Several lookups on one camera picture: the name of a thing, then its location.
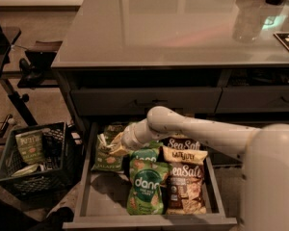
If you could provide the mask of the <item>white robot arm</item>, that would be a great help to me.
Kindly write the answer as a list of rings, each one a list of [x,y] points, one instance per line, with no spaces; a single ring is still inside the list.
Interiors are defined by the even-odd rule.
[[[244,156],[240,231],[289,231],[289,124],[254,128],[187,117],[156,106],[146,119],[115,137],[113,152],[136,150],[175,133],[229,157]]]

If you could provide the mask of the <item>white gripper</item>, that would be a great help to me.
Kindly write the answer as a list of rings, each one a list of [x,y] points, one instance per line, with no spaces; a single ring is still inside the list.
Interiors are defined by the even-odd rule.
[[[109,154],[112,156],[125,156],[129,153],[128,149],[137,150],[144,147],[150,141],[151,134],[147,121],[144,119],[134,122],[129,124],[123,133],[118,133],[111,141],[108,145],[110,148]]]

